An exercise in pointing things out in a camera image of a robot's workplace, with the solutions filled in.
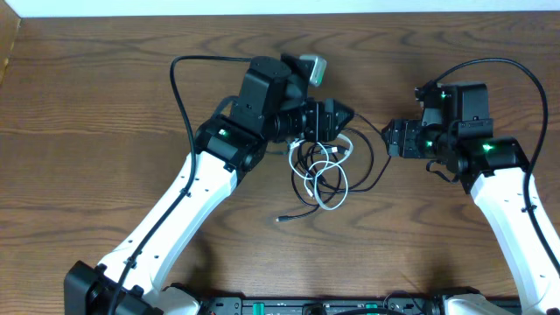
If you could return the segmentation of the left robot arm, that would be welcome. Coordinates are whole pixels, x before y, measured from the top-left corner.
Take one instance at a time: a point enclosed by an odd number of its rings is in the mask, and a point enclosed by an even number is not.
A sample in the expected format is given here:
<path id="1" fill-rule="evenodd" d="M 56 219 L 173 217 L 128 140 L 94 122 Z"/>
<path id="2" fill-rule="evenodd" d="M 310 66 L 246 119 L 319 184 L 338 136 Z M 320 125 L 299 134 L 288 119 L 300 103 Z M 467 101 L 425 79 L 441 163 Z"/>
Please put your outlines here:
<path id="1" fill-rule="evenodd" d="M 65 313 L 198 313 L 198 300 L 165 280 L 207 216 L 259 164 L 269 143 L 328 143 L 353 119 L 342 103 L 309 96 L 325 70 L 317 55 L 248 59 L 240 93 L 187 131 L 190 153 L 141 223 L 97 265 L 77 262 L 68 271 Z"/>

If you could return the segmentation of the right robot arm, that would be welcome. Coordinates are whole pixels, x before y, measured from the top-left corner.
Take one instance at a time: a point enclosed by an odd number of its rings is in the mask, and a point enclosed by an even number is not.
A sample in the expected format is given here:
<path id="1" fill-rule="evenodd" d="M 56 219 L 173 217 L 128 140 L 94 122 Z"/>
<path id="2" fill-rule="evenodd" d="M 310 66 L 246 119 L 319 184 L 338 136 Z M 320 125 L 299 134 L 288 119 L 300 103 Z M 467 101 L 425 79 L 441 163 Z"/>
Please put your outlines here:
<path id="1" fill-rule="evenodd" d="M 425 159 L 452 173 L 486 217 L 524 314 L 559 312 L 559 236 L 540 201 L 529 160 L 513 137 L 494 136 L 482 82 L 417 93 L 421 118 L 393 119 L 381 136 L 391 157 Z"/>

